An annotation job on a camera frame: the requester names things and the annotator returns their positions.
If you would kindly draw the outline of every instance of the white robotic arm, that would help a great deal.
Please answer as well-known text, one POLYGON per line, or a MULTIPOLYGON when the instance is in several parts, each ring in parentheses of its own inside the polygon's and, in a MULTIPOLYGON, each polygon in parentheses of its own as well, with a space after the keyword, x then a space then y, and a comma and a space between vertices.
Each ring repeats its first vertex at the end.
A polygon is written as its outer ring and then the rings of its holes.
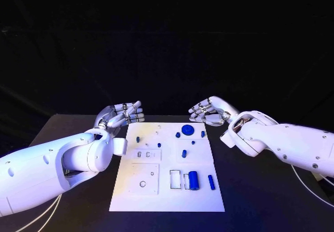
POLYGON ((85 133, 16 151, 0 159, 0 217, 44 203, 125 154, 119 126, 144 121, 141 102, 108 106, 85 133))
POLYGON ((190 120, 229 129, 220 136, 223 143, 234 145, 255 157, 270 150, 288 164, 334 177, 334 134, 292 124, 279 124, 258 111, 239 112, 219 97, 203 100, 188 110, 190 120))

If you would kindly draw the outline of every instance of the oval hole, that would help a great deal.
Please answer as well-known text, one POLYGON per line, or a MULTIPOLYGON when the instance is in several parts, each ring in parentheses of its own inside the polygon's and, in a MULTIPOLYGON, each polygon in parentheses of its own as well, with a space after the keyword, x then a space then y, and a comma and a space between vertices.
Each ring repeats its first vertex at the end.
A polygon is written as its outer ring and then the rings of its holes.
POLYGON ((14 172, 13 172, 13 169, 10 168, 8 169, 8 175, 13 177, 14 176, 14 172))
POLYGON ((49 164, 49 157, 47 157, 47 156, 43 156, 43 162, 44 162, 46 164, 49 164))

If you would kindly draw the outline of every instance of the black backdrop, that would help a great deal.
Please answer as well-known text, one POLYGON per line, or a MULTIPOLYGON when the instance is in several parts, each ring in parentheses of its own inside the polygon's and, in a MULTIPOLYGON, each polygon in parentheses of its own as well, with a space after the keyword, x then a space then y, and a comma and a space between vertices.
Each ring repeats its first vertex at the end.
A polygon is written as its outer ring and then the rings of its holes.
POLYGON ((325 6, 1 4, 1 154, 29 145, 53 114, 135 100, 148 115, 186 115, 216 95, 240 111, 334 131, 325 6))

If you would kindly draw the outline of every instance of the black table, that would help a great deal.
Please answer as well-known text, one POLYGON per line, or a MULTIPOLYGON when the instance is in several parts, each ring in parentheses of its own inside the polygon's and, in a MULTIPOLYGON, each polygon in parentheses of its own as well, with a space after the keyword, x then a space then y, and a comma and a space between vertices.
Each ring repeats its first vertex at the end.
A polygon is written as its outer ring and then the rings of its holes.
MULTIPOLYGON (((55 115, 31 145, 85 132, 95 116, 55 115)), ((187 116, 145 116, 145 122, 188 122, 187 116)), ((219 136, 227 126, 206 126, 224 213, 109 212, 109 202, 121 157, 108 169, 62 195, 55 215, 43 231, 332 231, 334 208, 325 205, 299 183, 292 168, 269 151, 258 157, 227 148, 219 136)), ((127 127, 118 137, 125 138, 127 127)), ((311 172, 296 169, 312 189, 325 199, 311 172)), ((13 232, 46 210, 53 200, 36 208, 0 218, 0 231, 13 232)), ((37 231, 46 216, 24 230, 37 231)))

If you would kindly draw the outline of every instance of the white board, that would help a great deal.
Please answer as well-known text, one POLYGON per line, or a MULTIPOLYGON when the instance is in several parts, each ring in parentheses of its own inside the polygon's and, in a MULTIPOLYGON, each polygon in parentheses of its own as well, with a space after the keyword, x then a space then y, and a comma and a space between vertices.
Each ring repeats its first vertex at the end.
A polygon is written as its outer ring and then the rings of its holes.
POLYGON ((186 136, 181 133, 184 124, 129 124, 127 154, 121 159, 109 211, 224 212, 207 133, 201 138, 206 127, 203 123, 187 123, 194 127, 194 134, 186 136), (180 138, 175 138, 175 132, 180 132, 180 138), (183 150, 187 150, 186 158, 181 157, 183 150), (197 191, 186 189, 184 175, 190 171, 197 172, 197 191), (216 190, 210 190, 207 175, 213 177, 216 190), (173 189, 170 180, 178 176, 181 189, 173 189))

